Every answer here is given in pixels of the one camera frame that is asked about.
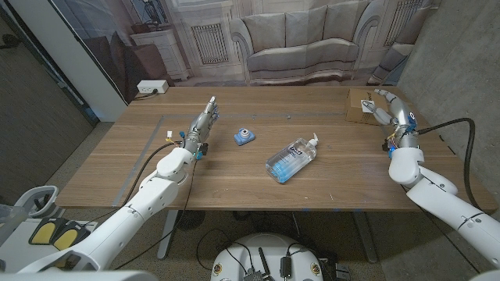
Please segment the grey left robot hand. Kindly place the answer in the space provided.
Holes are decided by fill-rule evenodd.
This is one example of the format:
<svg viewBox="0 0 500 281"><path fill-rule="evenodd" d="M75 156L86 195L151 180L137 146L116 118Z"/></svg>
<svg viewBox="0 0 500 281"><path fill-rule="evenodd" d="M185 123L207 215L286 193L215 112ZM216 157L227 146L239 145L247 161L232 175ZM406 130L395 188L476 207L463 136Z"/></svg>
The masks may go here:
<svg viewBox="0 0 500 281"><path fill-rule="evenodd" d="M195 153L198 147L206 141L209 132L219 118L216 97L212 96L203 112L193 119L184 139L183 148Z"/></svg>

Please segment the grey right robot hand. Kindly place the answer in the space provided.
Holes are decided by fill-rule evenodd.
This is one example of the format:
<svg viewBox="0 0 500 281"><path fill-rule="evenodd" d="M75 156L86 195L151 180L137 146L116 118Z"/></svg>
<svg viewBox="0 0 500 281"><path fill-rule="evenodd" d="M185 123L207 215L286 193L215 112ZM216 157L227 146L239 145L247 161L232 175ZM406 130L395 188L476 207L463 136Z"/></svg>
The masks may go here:
<svg viewBox="0 0 500 281"><path fill-rule="evenodd" d="M387 149L418 148L417 121L409 106L390 91L375 89L374 92L384 98L391 114L368 100L361 101L362 109L371 113L379 124L394 127L394 132L386 137Z"/></svg>

